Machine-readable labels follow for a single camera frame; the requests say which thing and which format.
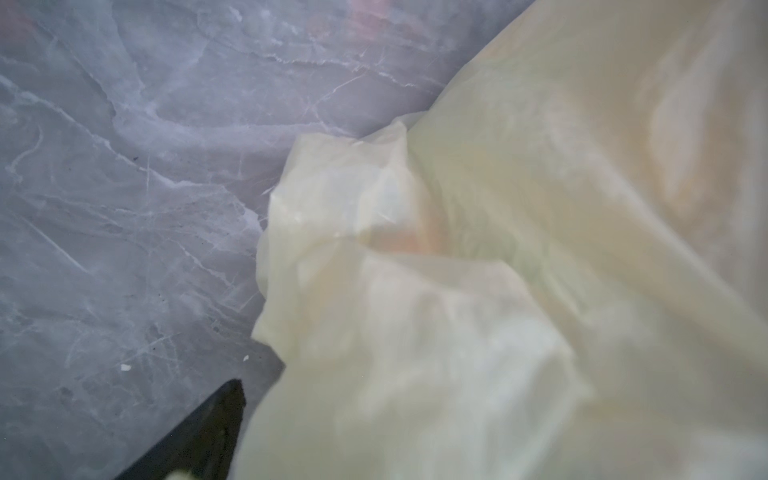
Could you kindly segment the cream plastic bag with fruit print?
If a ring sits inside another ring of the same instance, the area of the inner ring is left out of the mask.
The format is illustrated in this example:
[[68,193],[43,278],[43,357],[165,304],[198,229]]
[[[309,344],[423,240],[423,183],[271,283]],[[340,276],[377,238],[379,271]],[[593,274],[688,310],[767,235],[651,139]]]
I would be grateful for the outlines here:
[[766,477],[765,2],[537,1],[268,221],[236,478]]

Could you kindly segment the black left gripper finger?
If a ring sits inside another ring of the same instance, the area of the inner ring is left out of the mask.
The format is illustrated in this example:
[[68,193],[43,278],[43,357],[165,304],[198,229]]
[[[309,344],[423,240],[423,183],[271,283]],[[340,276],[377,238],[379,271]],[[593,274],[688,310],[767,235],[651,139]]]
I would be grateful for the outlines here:
[[118,477],[167,479],[181,473],[227,479],[245,407],[242,381],[225,382]]

